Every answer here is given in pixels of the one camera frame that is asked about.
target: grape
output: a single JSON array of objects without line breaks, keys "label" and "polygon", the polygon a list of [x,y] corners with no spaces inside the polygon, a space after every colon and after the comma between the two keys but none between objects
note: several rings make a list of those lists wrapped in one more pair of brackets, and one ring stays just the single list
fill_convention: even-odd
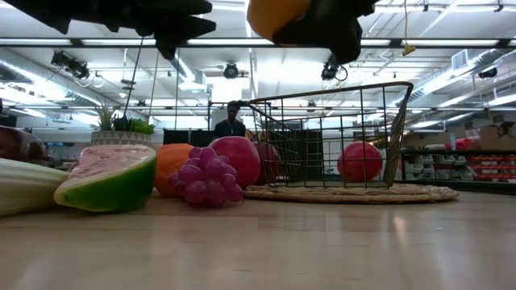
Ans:
[{"label": "grape", "polygon": [[236,178],[236,170],[230,164],[224,164],[224,173],[231,174]]},{"label": "grape", "polygon": [[204,167],[204,177],[211,179],[218,179],[224,174],[224,165],[219,159],[211,160],[206,167]]},{"label": "grape", "polygon": [[229,164],[229,158],[227,158],[226,156],[219,156],[217,157],[220,161],[223,162],[223,164]]},{"label": "grape", "polygon": [[201,148],[199,147],[194,147],[192,148],[192,150],[190,150],[190,153],[188,154],[188,157],[189,158],[199,158],[201,157]]},{"label": "grape", "polygon": [[197,168],[200,168],[201,160],[199,158],[190,158],[190,159],[186,160],[186,162],[183,164],[183,166],[185,166],[185,165],[193,165]]},{"label": "grape", "polygon": [[206,183],[202,180],[192,182],[185,190],[185,199],[189,205],[201,205],[208,193]]},{"label": "grape", "polygon": [[243,190],[239,187],[238,184],[233,185],[233,187],[226,189],[226,197],[229,201],[239,202],[243,199]]},{"label": "grape", "polygon": [[170,187],[174,187],[176,186],[176,183],[179,181],[179,172],[175,172],[173,173],[170,177],[169,177],[169,185]]},{"label": "grape", "polygon": [[183,181],[179,180],[176,183],[174,189],[176,190],[176,193],[178,193],[180,196],[184,196],[187,186],[188,185],[186,185],[186,183],[184,183]]},{"label": "grape", "polygon": [[226,173],[220,179],[220,184],[222,185],[224,190],[227,191],[228,189],[232,189],[236,185],[236,178],[233,175]]},{"label": "grape", "polygon": [[217,158],[217,153],[215,153],[215,150],[204,147],[201,151],[201,165],[204,168],[211,160]]},{"label": "grape", "polygon": [[208,180],[206,185],[209,192],[206,201],[213,207],[222,207],[226,202],[226,192],[222,185],[216,180]]},{"label": "grape", "polygon": [[179,180],[186,184],[191,184],[202,178],[202,170],[192,165],[183,165],[179,170]]}]

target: round woven mat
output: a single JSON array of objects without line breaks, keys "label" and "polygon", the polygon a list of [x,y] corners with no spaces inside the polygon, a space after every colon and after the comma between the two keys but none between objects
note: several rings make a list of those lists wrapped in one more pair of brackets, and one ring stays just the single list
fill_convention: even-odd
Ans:
[{"label": "round woven mat", "polygon": [[245,197],[313,203],[401,203],[452,201],[459,193],[447,187],[395,184],[391,188],[287,188],[249,186]]}]

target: table surface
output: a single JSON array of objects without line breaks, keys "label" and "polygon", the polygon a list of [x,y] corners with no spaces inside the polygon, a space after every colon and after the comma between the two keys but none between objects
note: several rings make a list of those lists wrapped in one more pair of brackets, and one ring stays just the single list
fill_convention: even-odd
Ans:
[{"label": "table surface", "polygon": [[516,289],[516,198],[0,218],[2,289]]}]

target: wire basket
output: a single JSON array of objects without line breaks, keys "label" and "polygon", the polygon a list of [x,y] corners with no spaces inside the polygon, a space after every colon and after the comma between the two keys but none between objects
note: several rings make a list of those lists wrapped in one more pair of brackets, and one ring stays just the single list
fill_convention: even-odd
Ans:
[{"label": "wire basket", "polygon": [[[400,155],[406,105],[413,87],[401,81],[250,101],[258,142],[264,148],[259,154],[268,186],[391,187]],[[405,92],[399,109],[387,106],[389,89]],[[366,98],[374,98],[380,105],[365,106]],[[314,102],[308,102],[314,99],[321,103],[341,102],[332,107],[315,106]],[[289,106],[293,100],[309,105]],[[343,106],[346,102],[353,106]],[[295,116],[300,111],[308,116]],[[352,143],[355,149],[348,152],[346,149]]]}]

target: man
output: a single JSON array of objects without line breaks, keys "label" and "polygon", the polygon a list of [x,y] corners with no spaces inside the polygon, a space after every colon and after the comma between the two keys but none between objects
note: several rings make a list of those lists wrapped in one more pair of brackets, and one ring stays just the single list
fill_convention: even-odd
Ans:
[{"label": "man", "polygon": [[215,135],[217,138],[227,136],[245,137],[245,125],[236,119],[239,110],[240,104],[237,101],[230,101],[227,104],[227,119],[215,126]]}]

